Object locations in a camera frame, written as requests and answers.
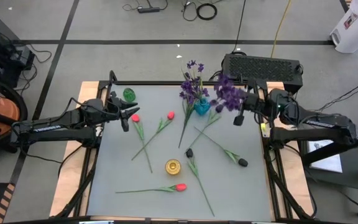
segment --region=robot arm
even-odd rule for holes
[[[77,103],[81,105],[79,108],[66,111],[59,117],[14,123],[11,144],[28,146],[38,141],[76,140],[85,147],[92,146],[96,140],[97,124],[120,119],[121,126],[126,132],[129,130],[128,119],[139,110],[133,108],[121,111],[136,106],[137,103],[122,101],[117,98],[115,92],[107,99],[106,108],[100,99]]]
[[[358,140],[357,128],[346,116],[305,110],[285,90],[273,89],[265,98],[266,100],[261,100],[259,95],[251,93],[249,88],[246,93],[246,100],[242,104],[240,115],[235,118],[234,124],[242,124],[242,114],[244,110],[247,110],[262,114],[268,117],[270,121],[279,117],[283,124],[294,126],[310,124],[322,127],[300,130],[287,130],[285,128],[274,127],[270,130],[270,141],[280,148],[293,140],[317,141],[330,139],[334,142],[348,145],[354,144]]]

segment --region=table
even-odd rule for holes
[[[282,82],[268,82],[268,91],[279,88],[284,89]],[[83,82],[81,85],[80,94],[78,96],[78,101],[86,101],[88,99],[96,98],[98,92],[99,82]],[[105,99],[106,91],[102,92],[102,99]],[[275,125],[280,127],[285,127],[279,119],[275,120]],[[74,151],[80,144],[76,141],[68,141],[66,149],[65,149],[65,157],[69,155],[72,151]],[[297,143],[295,141],[289,142],[288,145],[293,146],[295,149],[298,149]],[[94,155],[96,153],[96,149],[93,149],[90,154],[90,162],[88,164],[88,171],[90,170]],[[286,148],[280,150],[280,155],[282,158],[282,167],[283,172],[285,174],[285,182],[287,184],[287,188],[299,205],[304,209],[304,211],[311,215],[313,213],[313,207],[311,204],[310,194],[308,190],[308,185],[306,182],[305,173],[303,170],[303,165],[301,158],[298,154],[288,150]],[[50,209],[50,216],[56,215],[64,208],[64,206],[70,201],[76,190],[78,189],[80,179],[81,179],[81,171],[83,170],[85,159],[85,149],[78,151],[75,155],[73,155],[65,165],[63,166],[58,183],[55,191],[55,196],[53,198],[52,207]],[[277,162],[274,161],[273,165],[275,169],[277,169]],[[286,218],[285,212],[285,204],[282,194],[278,187],[276,187],[277,198],[278,198],[278,208],[280,210],[280,216],[282,218]],[[85,190],[82,201],[81,201],[81,209],[79,212],[80,216],[86,215],[86,207],[88,204],[88,197],[90,193],[90,187]],[[270,201],[272,201],[272,196],[270,192],[267,192],[270,196]],[[275,221],[275,215],[273,213],[273,204],[270,203],[270,214],[272,217],[272,221]],[[145,220],[145,218],[134,218],[134,217],[92,217],[93,219],[108,219],[108,220]],[[152,220],[167,220],[167,219],[158,219],[153,218]]]

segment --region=small vase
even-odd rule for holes
[[[211,105],[206,98],[202,98],[194,104],[194,109],[200,116],[206,114],[210,107]]]

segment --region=red tulip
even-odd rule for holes
[[[179,192],[186,190],[186,188],[186,184],[176,184],[176,190]]]
[[[132,118],[132,121],[133,121],[133,122],[136,122],[136,123],[137,123],[137,122],[140,121],[140,117],[139,117],[139,115],[137,115],[137,114],[132,115],[131,118]]]
[[[175,117],[175,112],[171,111],[168,113],[168,119],[173,119],[173,117]]]

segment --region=green leaf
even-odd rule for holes
[[[143,131],[143,124],[139,122],[138,124],[139,130],[140,130],[140,138],[144,140],[144,131]]]
[[[229,155],[229,157],[234,161],[234,163],[237,163],[236,158],[234,158],[233,154],[231,151],[228,150],[224,150],[224,152]]]
[[[211,120],[212,111],[213,111],[213,110],[210,110],[210,111],[209,111],[208,121],[210,121],[210,120]]]
[[[139,127],[139,125],[136,122],[134,122],[134,126],[136,128],[137,134],[139,135],[140,139],[144,140],[143,139],[143,130],[141,130],[141,128]]]
[[[187,162],[187,164],[189,165],[191,171],[193,171],[194,175],[195,175],[196,177],[198,177],[197,168],[191,163],[191,161],[190,161],[190,162]]]
[[[163,128],[165,128],[168,124],[170,124],[172,122],[172,120],[170,119],[167,119],[165,122],[164,122],[164,125],[163,125]]]
[[[184,114],[186,114],[185,105],[183,104],[184,102],[185,102],[185,100],[181,101],[181,107],[183,108]]]
[[[163,190],[166,192],[174,192],[175,190],[171,189],[170,187],[160,187],[157,190]]]
[[[160,123],[158,124],[158,130],[157,130],[158,133],[161,131],[162,126],[163,126],[163,121],[162,118],[160,118]]]

